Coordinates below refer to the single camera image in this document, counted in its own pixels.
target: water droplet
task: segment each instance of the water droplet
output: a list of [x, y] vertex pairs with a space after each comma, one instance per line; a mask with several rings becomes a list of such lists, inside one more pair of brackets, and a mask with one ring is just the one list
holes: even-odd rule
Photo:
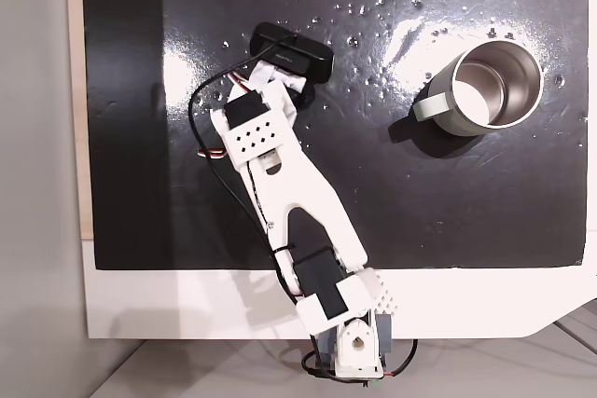
[[352, 48], [357, 48], [357, 47], [358, 47], [358, 39], [357, 39], [356, 37], [354, 37], [354, 36], [351, 36], [351, 37], [349, 37], [349, 38], [346, 40], [346, 43], [347, 43], [347, 44], [348, 44], [350, 47], [352, 47]]
[[557, 74], [553, 77], [553, 84], [558, 86], [558, 89], [561, 89], [563, 87], [563, 85], [566, 84], [566, 80], [564, 79], [564, 77], [562, 75]]

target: black wire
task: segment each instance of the black wire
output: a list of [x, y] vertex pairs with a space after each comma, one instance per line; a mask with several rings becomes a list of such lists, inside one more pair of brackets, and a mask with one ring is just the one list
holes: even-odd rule
[[221, 78], [222, 76], [226, 76], [226, 74], [228, 74], [229, 72], [237, 70], [238, 68], [243, 67], [244, 65], [246, 65], [250, 62], [258, 60], [264, 54], [266, 54], [268, 51], [270, 51], [272, 48], [279, 46], [284, 41], [287, 41], [291, 38], [296, 39], [296, 37], [297, 37], [296, 34], [289, 34], [287, 36], [284, 36], [284, 37], [278, 39], [277, 41], [273, 42], [273, 44], [266, 47], [264, 50], [260, 51], [257, 55], [247, 58], [246, 60], [239, 62], [239, 63], [229, 67], [228, 69], [222, 70], [222, 71], [218, 72], [217, 74], [211, 76], [207, 80], [203, 81], [190, 96], [190, 99], [188, 100], [188, 109], [187, 109], [188, 123], [190, 125], [191, 130], [193, 131], [193, 136], [195, 137], [195, 140], [197, 141], [197, 143], [199, 144], [199, 147], [201, 148], [201, 151], [203, 151], [203, 153], [205, 155], [205, 160], [207, 161], [209, 168], [214, 173], [215, 178], [226, 189], [226, 191], [229, 192], [229, 194], [232, 196], [232, 198], [241, 206], [243, 211], [246, 213], [246, 215], [249, 217], [249, 219], [253, 223], [253, 226], [255, 227], [255, 229], [257, 230], [257, 233], [259, 234], [259, 237], [261, 238], [264, 245], [268, 249], [268, 252], [269, 252], [268, 256], [270, 257], [271, 261], [273, 262], [273, 265], [274, 265], [274, 268], [276, 271], [276, 277], [278, 278], [278, 282], [282, 285], [282, 288], [284, 289], [286, 295], [288, 295], [288, 298], [292, 301], [293, 304], [297, 304], [297, 299], [292, 295], [292, 293], [290, 292], [290, 289], [288, 288], [288, 284], [286, 283], [284, 276], [282, 275], [280, 265], [278, 264], [278, 260], [276, 260], [275, 255], [273, 254], [273, 251], [272, 251], [271, 245], [270, 245], [270, 241], [268, 240], [267, 235], [264, 233], [263, 228], [261, 227], [261, 224], [258, 222], [258, 220], [255, 219], [255, 217], [251, 214], [251, 212], [246, 207], [246, 205], [244, 205], [244, 202], [236, 195], [236, 193], [234, 193], [232, 188], [226, 183], [226, 181], [224, 180], [224, 178], [222, 177], [220, 172], [217, 170], [217, 167], [215, 166], [214, 161], [212, 160], [212, 156], [209, 152], [209, 148], [207, 147], [207, 145], [201, 138], [199, 131], [197, 130], [197, 125], [195, 124], [195, 119], [193, 117], [193, 105], [195, 103], [194, 102], [195, 97], [197, 97], [199, 92], [201, 92], [203, 89], [205, 89], [205, 87], [209, 86], [217, 79]]
[[392, 377], [397, 377], [400, 375], [404, 370], [409, 366], [410, 362], [414, 358], [415, 353], [417, 352], [417, 347], [419, 347], [419, 339], [412, 339], [412, 348], [410, 349], [409, 356], [407, 359], [400, 365], [396, 370], [392, 372]]

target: black table surface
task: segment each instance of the black table surface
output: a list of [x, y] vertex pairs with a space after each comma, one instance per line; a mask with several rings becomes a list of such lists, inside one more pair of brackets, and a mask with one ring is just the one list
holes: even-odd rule
[[[295, 132], [337, 190], [375, 268], [536, 268], [582, 262], [588, 0], [84, 0], [96, 266], [265, 269], [247, 217], [197, 157], [187, 96], [245, 57], [261, 21], [335, 51]], [[494, 28], [545, 71], [525, 122], [459, 138], [410, 107]], [[230, 84], [196, 107], [207, 111]], [[249, 201], [227, 159], [225, 179]]]

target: screw hole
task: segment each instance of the screw hole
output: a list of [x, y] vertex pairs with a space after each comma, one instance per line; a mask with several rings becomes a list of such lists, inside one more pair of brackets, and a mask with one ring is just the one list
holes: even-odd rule
[[365, 347], [365, 342], [363, 342], [363, 339], [361, 339], [360, 337], [356, 337], [353, 340], [353, 348], [357, 351], [362, 350]]

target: white wall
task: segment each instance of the white wall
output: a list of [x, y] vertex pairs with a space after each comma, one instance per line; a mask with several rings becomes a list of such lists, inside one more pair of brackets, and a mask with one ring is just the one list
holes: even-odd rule
[[138, 342], [86, 338], [66, 0], [0, 8], [0, 396], [88, 397]]

